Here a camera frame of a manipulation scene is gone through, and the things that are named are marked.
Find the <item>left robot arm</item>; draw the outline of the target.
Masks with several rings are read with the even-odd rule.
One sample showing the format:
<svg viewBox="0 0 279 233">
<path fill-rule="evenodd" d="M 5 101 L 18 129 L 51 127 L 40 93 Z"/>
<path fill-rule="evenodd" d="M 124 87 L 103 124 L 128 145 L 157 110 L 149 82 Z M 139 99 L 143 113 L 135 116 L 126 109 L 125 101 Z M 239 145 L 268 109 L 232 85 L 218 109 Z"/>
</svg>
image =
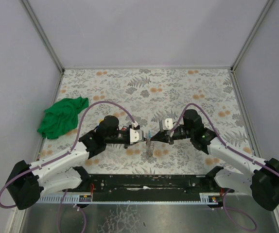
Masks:
<svg viewBox="0 0 279 233">
<path fill-rule="evenodd" d="M 17 162 L 6 181 L 6 189 L 15 207 L 27 209 L 42 196 L 76 189 L 87 182 L 89 174 L 78 163 L 102 153 L 107 144 L 128 148 L 144 140 L 144 132 L 137 123 L 120 130 L 119 120 L 106 116 L 93 130 L 77 138 L 69 149 L 29 164 L 24 160 Z"/>
</svg>

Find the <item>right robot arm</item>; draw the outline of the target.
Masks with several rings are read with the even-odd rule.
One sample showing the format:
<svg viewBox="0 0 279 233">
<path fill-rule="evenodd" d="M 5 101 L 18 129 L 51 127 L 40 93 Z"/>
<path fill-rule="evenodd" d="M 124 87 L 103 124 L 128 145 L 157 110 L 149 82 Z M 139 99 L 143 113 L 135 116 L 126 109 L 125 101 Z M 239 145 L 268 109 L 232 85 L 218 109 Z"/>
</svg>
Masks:
<svg viewBox="0 0 279 233">
<path fill-rule="evenodd" d="M 188 109 L 181 116 L 183 124 L 173 124 L 171 118 L 160 121 L 160 130 L 152 141 L 173 144 L 176 140 L 189 139 L 194 148 L 217 157 L 238 172 L 221 168 L 214 180 L 221 188 L 230 188 L 252 196 L 254 201 L 268 211 L 279 205 L 279 161 L 265 160 L 243 150 L 233 149 L 217 133 L 206 128 L 201 116 Z"/>
</svg>

